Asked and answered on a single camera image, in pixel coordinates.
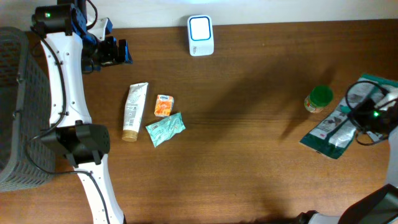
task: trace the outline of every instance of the white background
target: white background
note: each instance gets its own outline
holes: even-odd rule
[[[56,0],[0,0],[0,26],[29,29],[37,6]],[[398,18],[398,0],[93,0],[118,27],[185,26],[208,14],[213,25]]]

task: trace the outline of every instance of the green cap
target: green cap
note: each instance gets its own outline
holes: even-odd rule
[[[328,106],[332,101],[333,92],[328,86],[320,85],[312,90],[310,99],[313,104],[320,107],[325,107]]]

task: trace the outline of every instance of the small orange package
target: small orange package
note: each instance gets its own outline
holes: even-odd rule
[[[174,98],[172,96],[157,95],[155,105],[155,116],[167,117],[170,116],[174,104]]]

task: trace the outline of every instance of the brown cap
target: brown cap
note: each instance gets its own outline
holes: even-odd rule
[[[131,130],[123,130],[122,139],[129,142],[137,141],[138,132]]]

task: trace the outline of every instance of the wooden table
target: wooden table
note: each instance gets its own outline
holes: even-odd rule
[[[84,76],[93,122],[111,136],[109,173],[128,223],[236,223],[341,215],[382,187],[388,144],[354,143],[338,160],[299,144],[363,72],[397,79],[398,21],[215,26],[215,52],[191,57],[184,27],[118,29],[133,65]],[[149,82],[138,142],[121,140],[129,85]],[[330,85],[332,104],[304,98]],[[154,148],[144,126],[157,94],[175,97],[187,127]],[[58,159],[58,170],[70,169]],[[0,194],[1,223],[92,223],[77,176]]]

